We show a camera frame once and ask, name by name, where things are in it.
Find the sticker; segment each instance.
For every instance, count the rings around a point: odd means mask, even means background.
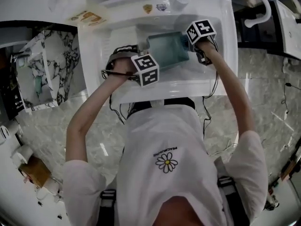
[[[157,4],[156,7],[159,11],[165,11],[167,9],[166,4]]]
[[[143,6],[143,9],[144,11],[147,13],[147,14],[150,14],[150,12],[152,11],[152,5],[151,4],[145,4]]]
[[[89,26],[101,24],[106,21],[106,19],[103,19],[102,17],[89,12],[89,11],[83,11],[72,18],[69,19],[70,21],[75,21],[75,22],[82,22],[85,23]]]

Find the harness strap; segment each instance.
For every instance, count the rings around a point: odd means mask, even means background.
[[[126,45],[119,48],[116,48],[109,57],[109,60],[106,65],[106,70],[113,70],[113,61],[118,58],[132,57],[138,54],[138,46],[137,45]]]
[[[237,191],[236,183],[226,171],[222,158],[217,158],[214,161],[214,164],[218,172],[217,185],[225,193],[234,225],[249,226],[250,220],[246,214],[245,208]]]
[[[101,205],[99,209],[99,216],[97,226],[108,225],[114,226],[115,209],[114,205],[116,202],[116,190],[107,189],[100,194]]]

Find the white t-shirt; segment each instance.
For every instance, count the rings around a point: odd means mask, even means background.
[[[257,133],[241,135],[226,169],[243,186],[242,201],[252,222],[263,210],[268,190]],[[217,186],[217,169],[204,147],[198,115],[189,106],[165,105],[129,117],[116,180],[115,225],[151,226],[161,205],[173,196],[185,197],[205,226],[233,225]],[[105,177],[88,163],[65,163],[64,201],[73,225],[96,225],[105,184]]]

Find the black and white marker cube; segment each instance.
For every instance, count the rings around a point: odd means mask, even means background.
[[[186,29],[186,34],[191,44],[195,44],[200,38],[216,35],[216,31],[208,19],[193,21]]]
[[[138,83],[141,87],[159,81],[159,65],[150,54],[135,55],[131,57],[131,60],[138,71],[140,78]]]

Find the marble floor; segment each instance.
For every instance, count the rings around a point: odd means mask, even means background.
[[[253,107],[256,129],[261,137],[269,170],[269,182],[275,179],[288,160],[301,136],[301,92],[286,87],[289,113],[284,120],[286,107],[284,84],[300,87],[300,77],[282,73],[283,58],[268,55],[263,50],[239,49],[238,76]],[[74,95],[59,107],[34,111],[32,115],[22,111],[17,119],[23,129],[22,140],[41,158],[53,176],[62,180],[66,129],[77,109],[87,99],[85,91]],[[201,123],[205,113],[201,98],[195,98]],[[206,129],[205,145],[212,158],[222,156],[228,160],[235,149],[238,129],[227,96],[213,96],[205,102],[212,116]],[[127,105],[122,107],[127,114]],[[118,163],[124,146],[125,129],[116,114],[105,106],[101,109],[90,131],[86,144],[88,161],[107,178],[109,183],[118,171]],[[105,146],[107,154],[100,144]]]

